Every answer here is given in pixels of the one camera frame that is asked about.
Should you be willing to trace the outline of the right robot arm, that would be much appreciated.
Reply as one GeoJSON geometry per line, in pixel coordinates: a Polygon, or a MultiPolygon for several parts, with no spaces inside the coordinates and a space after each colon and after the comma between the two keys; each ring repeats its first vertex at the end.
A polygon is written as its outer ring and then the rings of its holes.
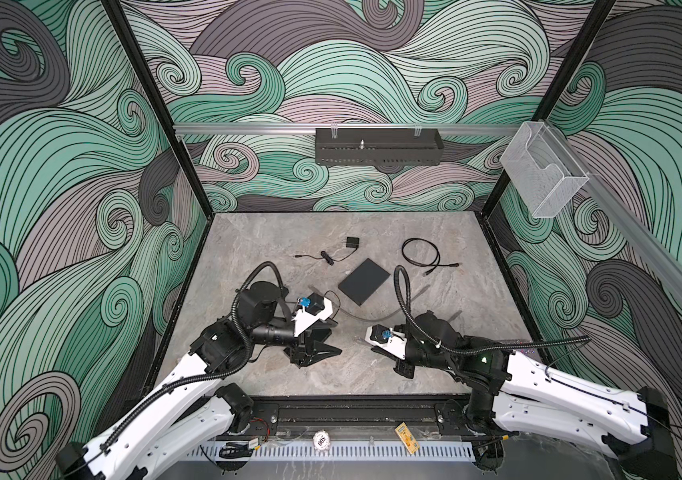
{"type": "Polygon", "coordinates": [[[529,345],[461,335],[433,312],[412,312],[410,278],[397,266],[393,285],[402,325],[372,331],[370,344],[410,378],[416,368],[448,374],[470,388],[469,428],[492,437],[532,433],[592,447],[642,479],[676,478],[669,410],[662,393],[621,390],[567,374],[526,355],[529,345]]]}

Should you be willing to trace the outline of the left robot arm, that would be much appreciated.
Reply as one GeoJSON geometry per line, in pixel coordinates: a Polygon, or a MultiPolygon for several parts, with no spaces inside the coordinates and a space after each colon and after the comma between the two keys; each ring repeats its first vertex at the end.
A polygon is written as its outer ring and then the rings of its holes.
{"type": "Polygon", "coordinates": [[[115,424],[56,456],[62,479],[157,479],[193,448],[222,434],[243,433],[252,399],[230,377],[254,362],[256,346],[280,347],[306,367],[340,354],[326,344],[334,302],[311,293],[289,302],[271,261],[258,265],[230,311],[207,326],[176,367],[115,424]]]}

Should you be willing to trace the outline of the ribbed black network switch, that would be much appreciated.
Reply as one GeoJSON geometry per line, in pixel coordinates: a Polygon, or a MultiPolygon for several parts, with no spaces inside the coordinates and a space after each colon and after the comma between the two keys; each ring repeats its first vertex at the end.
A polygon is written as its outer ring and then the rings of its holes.
{"type": "Polygon", "coordinates": [[[310,340],[309,343],[285,347],[283,352],[288,357],[290,363],[299,368],[309,367],[323,360],[342,354],[340,348],[317,340],[310,340]]]}

